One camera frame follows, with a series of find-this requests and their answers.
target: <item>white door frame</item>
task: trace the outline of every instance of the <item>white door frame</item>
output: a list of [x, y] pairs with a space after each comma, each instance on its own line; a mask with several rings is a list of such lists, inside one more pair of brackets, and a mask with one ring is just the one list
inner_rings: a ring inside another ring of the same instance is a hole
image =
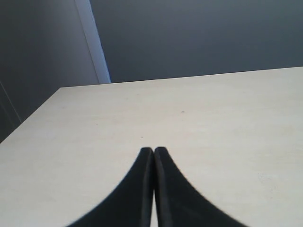
[[100, 84], [111, 83], [100, 37], [89, 0], [75, 0], [83, 32]]

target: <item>pointed black object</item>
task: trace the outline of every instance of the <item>pointed black object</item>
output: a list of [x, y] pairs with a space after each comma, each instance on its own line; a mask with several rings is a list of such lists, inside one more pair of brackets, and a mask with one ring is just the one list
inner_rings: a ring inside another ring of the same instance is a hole
[[149, 227], [153, 171], [153, 151], [142, 148], [132, 168], [114, 191], [69, 227]]
[[244, 227], [191, 186], [166, 148], [157, 148], [154, 157], [159, 227]]

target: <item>wall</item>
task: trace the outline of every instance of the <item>wall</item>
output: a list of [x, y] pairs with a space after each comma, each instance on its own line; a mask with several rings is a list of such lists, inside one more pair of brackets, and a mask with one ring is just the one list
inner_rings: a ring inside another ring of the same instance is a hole
[[74, 0], [2, 0], [0, 81], [21, 120], [58, 88], [98, 84]]
[[303, 65], [303, 1], [90, 2], [112, 82]]

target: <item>white table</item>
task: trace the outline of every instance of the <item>white table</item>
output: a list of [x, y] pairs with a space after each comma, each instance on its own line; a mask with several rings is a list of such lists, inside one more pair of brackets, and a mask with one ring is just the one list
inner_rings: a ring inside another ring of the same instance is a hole
[[303, 226], [303, 67], [59, 89], [0, 144], [0, 226], [73, 222], [143, 146], [244, 224]]

